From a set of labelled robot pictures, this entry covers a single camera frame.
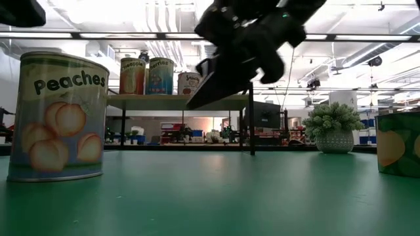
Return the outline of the black computer monitor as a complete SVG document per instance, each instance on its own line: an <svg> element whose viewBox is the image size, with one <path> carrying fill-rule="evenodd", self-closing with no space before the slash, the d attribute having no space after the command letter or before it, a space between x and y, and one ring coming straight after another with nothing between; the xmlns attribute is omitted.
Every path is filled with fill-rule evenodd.
<svg viewBox="0 0 420 236"><path fill-rule="evenodd" d="M266 102L253 102L254 125L261 128L280 128L281 106Z"/></svg>

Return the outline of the cherries can blue label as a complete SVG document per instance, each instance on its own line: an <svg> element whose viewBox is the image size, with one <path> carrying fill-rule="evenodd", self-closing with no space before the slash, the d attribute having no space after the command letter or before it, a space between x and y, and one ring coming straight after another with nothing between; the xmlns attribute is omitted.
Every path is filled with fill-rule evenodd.
<svg viewBox="0 0 420 236"><path fill-rule="evenodd" d="M173 94L174 62L168 58L152 58L145 82L146 94Z"/></svg>

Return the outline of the artificial plant in white pot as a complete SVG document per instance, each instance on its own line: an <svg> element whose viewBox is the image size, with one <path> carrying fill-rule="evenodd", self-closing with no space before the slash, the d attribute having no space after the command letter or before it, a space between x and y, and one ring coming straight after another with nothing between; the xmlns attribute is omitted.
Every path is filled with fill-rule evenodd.
<svg viewBox="0 0 420 236"><path fill-rule="evenodd" d="M353 107L334 102L318 104L303 120L305 134L323 153L346 154L354 147L355 130L364 128Z"/></svg>

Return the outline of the white round pillar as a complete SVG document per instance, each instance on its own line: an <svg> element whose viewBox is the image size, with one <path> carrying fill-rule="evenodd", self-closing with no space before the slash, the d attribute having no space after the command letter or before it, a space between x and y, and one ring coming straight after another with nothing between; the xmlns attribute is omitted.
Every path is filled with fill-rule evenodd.
<svg viewBox="0 0 420 236"><path fill-rule="evenodd" d="M355 90L344 91L338 90L329 93L329 104L332 103L346 104L354 109L358 107L357 93Z"/></svg>

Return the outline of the person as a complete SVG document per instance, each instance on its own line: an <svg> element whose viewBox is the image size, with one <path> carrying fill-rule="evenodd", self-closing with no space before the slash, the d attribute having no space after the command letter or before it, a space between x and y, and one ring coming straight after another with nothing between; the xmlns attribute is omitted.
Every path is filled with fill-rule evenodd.
<svg viewBox="0 0 420 236"><path fill-rule="evenodd" d="M3 123L4 115L14 115L5 108L0 107L0 136L12 136L13 131L7 128Z"/></svg>

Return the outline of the pineapple can orange label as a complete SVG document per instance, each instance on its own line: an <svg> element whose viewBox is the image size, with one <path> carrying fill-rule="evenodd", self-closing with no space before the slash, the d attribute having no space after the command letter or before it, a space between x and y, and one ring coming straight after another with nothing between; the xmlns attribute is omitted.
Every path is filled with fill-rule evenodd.
<svg viewBox="0 0 420 236"><path fill-rule="evenodd" d="M139 58L122 58L119 77L120 94L144 94L146 62Z"/></svg>

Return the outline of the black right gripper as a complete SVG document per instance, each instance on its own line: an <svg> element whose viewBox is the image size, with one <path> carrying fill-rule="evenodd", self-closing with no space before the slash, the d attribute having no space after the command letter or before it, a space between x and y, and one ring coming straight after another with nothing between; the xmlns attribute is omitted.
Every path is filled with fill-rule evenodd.
<svg viewBox="0 0 420 236"><path fill-rule="evenodd" d="M297 47L306 39L306 22L327 0L214 0L202 14L194 32L218 48L249 47L266 43L278 49L284 43ZM259 51L262 84L284 75L284 62L274 49ZM247 89L257 75L255 58L216 54L196 65L203 81L186 103L198 109Z"/></svg>

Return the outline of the small white saucy can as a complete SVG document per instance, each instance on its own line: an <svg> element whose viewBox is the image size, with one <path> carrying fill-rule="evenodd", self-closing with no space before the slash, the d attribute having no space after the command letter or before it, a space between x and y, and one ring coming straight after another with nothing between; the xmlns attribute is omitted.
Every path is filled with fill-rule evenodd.
<svg viewBox="0 0 420 236"><path fill-rule="evenodd" d="M178 74L178 94L180 95L191 95L199 87L203 81L202 77L198 73L194 72L183 72Z"/></svg>

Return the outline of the dark green fruit print can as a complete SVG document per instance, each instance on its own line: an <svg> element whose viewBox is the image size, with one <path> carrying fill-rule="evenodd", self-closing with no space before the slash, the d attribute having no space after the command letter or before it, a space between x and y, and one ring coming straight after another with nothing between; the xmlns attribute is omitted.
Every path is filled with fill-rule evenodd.
<svg viewBox="0 0 420 236"><path fill-rule="evenodd" d="M375 121L379 172L420 178L420 111L378 115Z"/></svg>

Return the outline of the large peaches can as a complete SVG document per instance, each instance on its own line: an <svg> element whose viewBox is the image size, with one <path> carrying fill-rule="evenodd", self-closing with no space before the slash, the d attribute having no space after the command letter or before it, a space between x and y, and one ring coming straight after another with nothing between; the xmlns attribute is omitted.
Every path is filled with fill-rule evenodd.
<svg viewBox="0 0 420 236"><path fill-rule="evenodd" d="M78 56L21 55L9 181L102 174L109 75L104 66Z"/></svg>

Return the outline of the black frame beam with lights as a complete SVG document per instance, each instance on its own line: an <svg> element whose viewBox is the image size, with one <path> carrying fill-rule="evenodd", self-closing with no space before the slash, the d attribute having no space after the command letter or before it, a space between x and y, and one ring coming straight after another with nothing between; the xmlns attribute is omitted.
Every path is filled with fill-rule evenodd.
<svg viewBox="0 0 420 236"><path fill-rule="evenodd" d="M105 41L203 41L195 33L124 33L80 31L0 31L0 39L42 40L105 40ZM310 42L358 42L358 43L420 43L420 35L397 34L321 34L309 33Z"/></svg>

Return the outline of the wooden shelf black metal frame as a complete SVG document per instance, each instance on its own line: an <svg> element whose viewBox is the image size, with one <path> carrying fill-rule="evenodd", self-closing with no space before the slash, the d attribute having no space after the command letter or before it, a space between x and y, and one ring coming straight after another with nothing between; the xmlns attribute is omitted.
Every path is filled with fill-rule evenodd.
<svg viewBox="0 0 420 236"><path fill-rule="evenodd" d="M253 105L253 84L248 83L242 94L235 94L221 100L204 103L197 101L196 96L187 95L133 95L115 94L109 95L107 104L118 108L121 114L120 145L118 150L136 150L134 146L125 146L125 126L127 111L238 111L243 116L243 109L250 108L250 114L254 112Z"/></svg>

